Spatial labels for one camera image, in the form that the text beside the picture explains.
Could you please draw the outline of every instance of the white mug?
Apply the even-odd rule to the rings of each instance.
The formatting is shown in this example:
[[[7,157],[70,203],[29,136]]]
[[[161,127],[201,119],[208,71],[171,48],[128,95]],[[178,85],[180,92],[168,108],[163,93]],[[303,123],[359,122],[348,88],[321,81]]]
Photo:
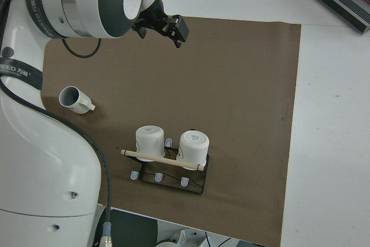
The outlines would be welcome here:
[[[85,114],[87,111],[95,109],[91,99],[75,86],[68,86],[62,90],[59,95],[59,103],[78,114]]]
[[[164,157],[164,132],[157,126],[144,126],[136,131],[136,152]],[[141,161],[152,160],[138,158]]]
[[[186,131],[181,135],[179,154],[176,156],[176,160],[205,166],[208,147],[209,138],[207,135],[197,130]]]

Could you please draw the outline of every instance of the velcro strap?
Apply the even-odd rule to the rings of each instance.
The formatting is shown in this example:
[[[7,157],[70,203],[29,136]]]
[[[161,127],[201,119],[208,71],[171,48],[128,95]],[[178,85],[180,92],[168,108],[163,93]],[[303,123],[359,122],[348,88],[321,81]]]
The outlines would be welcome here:
[[[62,39],[47,20],[42,0],[25,0],[29,15],[32,17],[34,23],[46,36],[52,39]]]
[[[0,57],[0,76],[18,78],[36,89],[42,89],[42,71],[19,60]]]

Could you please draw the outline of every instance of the brown paper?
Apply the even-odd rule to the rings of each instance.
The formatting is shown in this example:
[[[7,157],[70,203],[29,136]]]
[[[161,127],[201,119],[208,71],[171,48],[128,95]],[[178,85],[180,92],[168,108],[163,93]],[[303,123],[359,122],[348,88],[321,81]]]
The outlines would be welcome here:
[[[300,25],[186,19],[188,42],[149,31],[105,39],[99,53],[81,60],[60,41],[48,44],[43,101],[92,136],[104,151],[113,180],[113,206],[255,242],[279,246],[297,76]],[[78,53],[96,39],[70,39]],[[95,111],[77,115],[58,103],[66,86],[86,93]],[[140,164],[135,131],[164,129],[178,146],[194,128],[210,139],[204,194],[130,179]],[[105,203],[102,175],[99,201]]]

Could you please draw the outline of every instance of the wooden dowel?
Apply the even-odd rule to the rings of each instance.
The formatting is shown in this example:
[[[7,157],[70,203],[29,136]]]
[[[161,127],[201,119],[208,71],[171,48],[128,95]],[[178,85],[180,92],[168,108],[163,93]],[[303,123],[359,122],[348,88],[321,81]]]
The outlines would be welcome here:
[[[150,156],[148,154],[137,153],[137,152],[133,152],[131,150],[122,150],[121,154],[123,154],[125,156],[132,156],[132,157],[136,157],[136,158],[143,158],[143,159],[153,160],[153,161],[156,161],[156,162],[161,162],[161,163],[170,164],[170,165],[174,165],[174,166],[186,167],[186,168],[199,170],[199,171],[204,170],[204,167],[202,165],[196,165],[196,164],[188,163],[188,162],[181,162],[181,161],[168,159],[168,158],[163,158],[163,157]]]

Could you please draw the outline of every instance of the mug rack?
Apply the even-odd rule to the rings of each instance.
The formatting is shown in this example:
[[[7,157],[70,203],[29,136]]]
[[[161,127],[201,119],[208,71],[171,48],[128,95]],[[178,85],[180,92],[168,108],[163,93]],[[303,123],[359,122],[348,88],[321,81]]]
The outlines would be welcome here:
[[[209,165],[209,155],[207,154],[206,165],[203,167],[201,165],[177,161],[176,156],[178,151],[178,149],[165,146],[164,158],[129,150],[122,150],[121,154],[141,164],[140,171],[131,171],[132,180],[139,179],[142,182],[203,194]],[[146,162],[138,158],[154,161]],[[183,167],[192,168],[193,170],[184,169]]]

